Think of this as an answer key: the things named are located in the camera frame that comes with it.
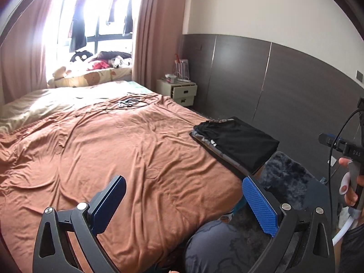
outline curtain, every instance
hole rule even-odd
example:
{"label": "curtain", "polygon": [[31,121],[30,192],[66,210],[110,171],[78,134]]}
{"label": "curtain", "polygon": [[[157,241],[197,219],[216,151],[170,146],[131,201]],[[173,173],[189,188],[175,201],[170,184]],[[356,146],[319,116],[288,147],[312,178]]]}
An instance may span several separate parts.
{"label": "curtain", "polygon": [[173,72],[182,38],[186,0],[141,0],[134,25],[132,79],[155,90],[157,79]]}
{"label": "curtain", "polygon": [[0,74],[0,106],[3,104],[5,104],[5,98],[4,98],[4,90],[3,90],[3,78],[1,77],[1,74]]}
{"label": "curtain", "polygon": [[43,30],[51,2],[34,0],[0,47],[0,77],[5,103],[47,88]]}

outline cable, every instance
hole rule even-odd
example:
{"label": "cable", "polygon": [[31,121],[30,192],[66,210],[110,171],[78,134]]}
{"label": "cable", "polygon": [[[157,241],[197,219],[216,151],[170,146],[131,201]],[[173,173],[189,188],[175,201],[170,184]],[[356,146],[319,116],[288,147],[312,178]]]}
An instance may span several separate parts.
{"label": "cable", "polygon": [[[102,108],[102,109],[96,109],[96,110],[91,110],[91,111],[79,113],[78,115],[74,115],[74,117],[79,117],[79,116],[82,116],[82,115],[85,115],[85,114],[95,113],[95,112],[102,112],[102,111],[104,111],[105,113],[109,113],[109,112],[114,111],[114,110],[138,109],[138,108],[143,108],[145,106],[148,106],[150,104],[153,104],[153,102],[151,102],[151,103],[146,102],[147,99],[154,99],[154,103],[156,101],[158,101],[158,97],[156,97],[154,95],[143,95],[143,96],[136,95],[133,98],[136,99],[136,100],[138,100],[138,102],[136,102],[136,103],[134,103],[134,104],[132,104],[130,106],[125,105],[124,107],[117,107],[117,108]],[[142,105],[142,106],[135,106],[136,104],[140,104],[140,103],[144,103],[144,105]]]}
{"label": "cable", "polygon": [[332,238],[332,244],[335,245],[340,241],[340,239],[345,235],[345,233],[350,229],[351,225],[354,222],[353,217],[349,217],[348,220],[345,222],[344,226],[340,229],[340,231]]}
{"label": "cable", "polygon": [[345,123],[343,124],[343,126],[341,127],[339,133],[337,134],[337,136],[335,137],[331,147],[330,147],[330,153],[329,153],[329,177],[328,177],[328,182],[329,182],[329,197],[330,197],[330,215],[331,215],[331,229],[334,225],[334,221],[333,221],[333,217],[332,217],[332,194],[331,194],[331,156],[332,156],[332,150],[334,149],[334,145],[337,141],[337,139],[339,138],[341,132],[343,131],[344,127],[346,126],[346,124],[348,124],[348,122],[350,121],[350,119],[358,112],[364,112],[364,109],[357,109],[354,112],[352,112],[352,114],[350,115],[350,117],[345,121]]}

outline gray pants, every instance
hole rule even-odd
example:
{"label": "gray pants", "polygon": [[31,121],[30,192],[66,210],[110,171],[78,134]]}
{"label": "gray pants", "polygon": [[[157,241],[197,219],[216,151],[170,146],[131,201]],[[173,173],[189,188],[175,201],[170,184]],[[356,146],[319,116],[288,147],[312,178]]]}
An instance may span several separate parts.
{"label": "gray pants", "polygon": [[186,273],[247,273],[254,264],[241,234],[215,220],[203,225],[189,240]]}

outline metal screw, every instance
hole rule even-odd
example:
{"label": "metal screw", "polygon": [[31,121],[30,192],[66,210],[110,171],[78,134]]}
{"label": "metal screw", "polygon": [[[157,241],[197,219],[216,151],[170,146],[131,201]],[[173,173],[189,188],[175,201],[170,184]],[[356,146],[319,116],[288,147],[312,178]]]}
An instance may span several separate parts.
{"label": "metal screw", "polygon": [[317,207],[317,208],[316,208],[316,212],[317,212],[318,214],[323,214],[323,213],[324,213],[324,210],[323,210],[321,207]]}
{"label": "metal screw", "polygon": [[44,210],[44,213],[46,213],[46,214],[50,214],[52,211],[53,211],[53,208],[51,208],[51,207],[47,207],[47,208]]}
{"label": "metal screw", "polygon": [[290,206],[288,203],[283,203],[283,204],[282,204],[282,208],[283,208],[284,210],[291,210],[291,206]]}
{"label": "metal screw", "polygon": [[77,209],[79,209],[79,210],[84,210],[86,207],[87,207],[86,202],[81,202],[77,205]]}

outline hanging clothes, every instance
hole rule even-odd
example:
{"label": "hanging clothes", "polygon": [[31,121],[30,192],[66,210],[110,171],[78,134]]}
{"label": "hanging clothes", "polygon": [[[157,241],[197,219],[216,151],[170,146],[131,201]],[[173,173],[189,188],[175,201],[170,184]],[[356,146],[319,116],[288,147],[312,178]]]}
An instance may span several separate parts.
{"label": "hanging clothes", "polygon": [[106,22],[107,25],[110,25],[110,23],[115,22],[115,4],[116,4],[116,2],[117,2],[117,0],[111,0],[110,15],[109,15],[109,19]]}
{"label": "hanging clothes", "polygon": [[76,0],[75,12],[72,18],[72,24],[70,28],[69,37],[71,38],[70,52],[85,47],[87,44],[87,38],[85,36],[85,18],[84,7],[86,0]]}
{"label": "hanging clothes", "polygon": [[129,0],[126,16],[124,20],[123,36],[129,35],[133,32],[133,17],[132,17],[132,0]]}

